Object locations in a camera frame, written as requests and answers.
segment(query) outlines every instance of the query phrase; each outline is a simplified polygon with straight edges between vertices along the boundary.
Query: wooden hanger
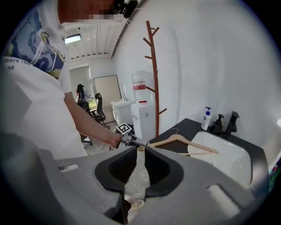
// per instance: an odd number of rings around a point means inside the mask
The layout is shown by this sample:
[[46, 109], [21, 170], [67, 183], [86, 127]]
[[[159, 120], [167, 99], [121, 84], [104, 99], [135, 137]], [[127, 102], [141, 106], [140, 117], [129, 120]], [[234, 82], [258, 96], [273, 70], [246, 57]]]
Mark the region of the wooden hanger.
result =
[[173, 134], [172, 136], [170, 136], [168, 139], [166, 139], [164, 141], [155, 142], [155, 143], [149, 144], [148, 146], [158, 147], [158, 146], [165, 145], [165, 144], [168, 144], [168, 143], [171, 143], [171, 142], [179, 141], [179, 142], [182, 142], [186, 145], [191, 145], [191, 146], [196, 147], [198, 149], [202, 149], [202, 150], [207, 151], [207, 152], [198, 152], [198, 153], [180, 153], [181, 155], [194, 156], [194, 155], [206, 155], [206, 154], [219, 154], [219, 152], [217, 150], [211, 149], [209, 147], [206, 147], [206, 146], [203, 146], [203, 145], [200, 145], [200, 144], [193, 143], [193, 142], [187, 140], [185, 137], [177, 134], [177, 132], [176, 132], [176, 134]]

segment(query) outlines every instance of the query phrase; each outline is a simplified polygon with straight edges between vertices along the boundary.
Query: ceiling light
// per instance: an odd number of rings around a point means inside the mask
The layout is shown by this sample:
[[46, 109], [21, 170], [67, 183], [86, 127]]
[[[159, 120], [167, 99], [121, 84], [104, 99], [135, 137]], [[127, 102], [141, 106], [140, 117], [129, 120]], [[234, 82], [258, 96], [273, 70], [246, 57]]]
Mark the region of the ceiling light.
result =
[[68, 44], [68, 43], [78, 41], [78, 40], [81, 40], [81, 35], [75, 34], [75, 35], [71, 35], [71, 36], [66, 37], [65, 43]]

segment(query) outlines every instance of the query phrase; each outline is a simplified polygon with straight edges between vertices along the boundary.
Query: white t-shirt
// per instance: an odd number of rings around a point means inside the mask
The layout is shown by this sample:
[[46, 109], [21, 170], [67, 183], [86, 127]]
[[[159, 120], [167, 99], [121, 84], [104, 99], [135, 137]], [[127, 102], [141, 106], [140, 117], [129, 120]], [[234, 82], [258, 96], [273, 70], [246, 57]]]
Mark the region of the white t-shirt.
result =
[[65, 37], [57, 0], [44, 0], [15, 30], [4, 56], [5, 75], [20, 90], [10, 89], [10, 100], [17, 103], [9, 110], [16, 110], [15, 120], [21, 116], [16, 124], [7, 123], [6, 131], [32, 140], [55, 159], [88, 155], [64, 103], [65, 93], [72, 91]]

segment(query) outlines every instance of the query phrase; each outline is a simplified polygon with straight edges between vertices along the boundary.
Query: black faucet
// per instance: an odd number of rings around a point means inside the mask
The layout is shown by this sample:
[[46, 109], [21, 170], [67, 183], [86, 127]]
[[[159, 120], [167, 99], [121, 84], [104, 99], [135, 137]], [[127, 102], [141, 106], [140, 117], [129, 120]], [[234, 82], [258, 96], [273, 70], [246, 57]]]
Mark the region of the black faucet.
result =
[[225, 138], [229, 138], [229, 137], [230, 137], [230, 134], [231, 134], [232, 132], [237, 132], [237, 127], [236, 127], [236, 119], [237, 119], [237, 118], [239, 118], [238, 113], [232, 111], [232, 115], [231, 115], [231, 118], [230, 118], [230, 120], [229, 120], [227, 129], [225, 130], [225, 133], [224, 133], [224, 137], [225, 137]]

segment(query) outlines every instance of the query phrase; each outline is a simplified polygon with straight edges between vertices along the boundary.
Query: faucet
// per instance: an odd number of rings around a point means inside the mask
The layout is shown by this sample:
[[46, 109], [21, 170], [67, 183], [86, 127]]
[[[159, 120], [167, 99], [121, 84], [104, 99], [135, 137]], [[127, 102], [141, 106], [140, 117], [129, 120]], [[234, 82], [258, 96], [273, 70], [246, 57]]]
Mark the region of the faucet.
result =
[[230, 118], [229, 123], [227, 125], [227, 129], [225, 130], [225, 133], [224, 133], [225, 138], [229, 138], [230, 134], [232, 132], [237, 132], [237, 127], [236, 127], [236, 119], [237, 118], [239, 118], [238, 113], [235, 112], [235, 111], [232, 111], [231, 118]]
[[124, 92], [122, 92], [122, 94], [123, 94], [123, 101], [128, 101], [126, 94]]

